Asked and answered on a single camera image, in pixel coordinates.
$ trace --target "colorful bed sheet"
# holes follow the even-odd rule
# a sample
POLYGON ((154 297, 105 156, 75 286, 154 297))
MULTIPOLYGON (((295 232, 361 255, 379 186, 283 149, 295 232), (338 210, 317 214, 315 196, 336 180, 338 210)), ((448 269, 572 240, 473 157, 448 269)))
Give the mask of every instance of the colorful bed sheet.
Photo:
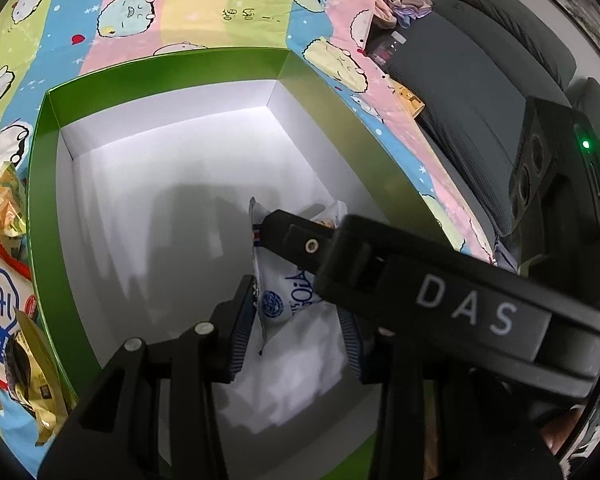
POLYGON ((43 95, 79 75, 180 50, 287 47, 400 165, 456 250, 490 261, 474 214, 363 53, 373 7, 374 0, 10 0, 0 13, 0 152, 25 178, 43 95))

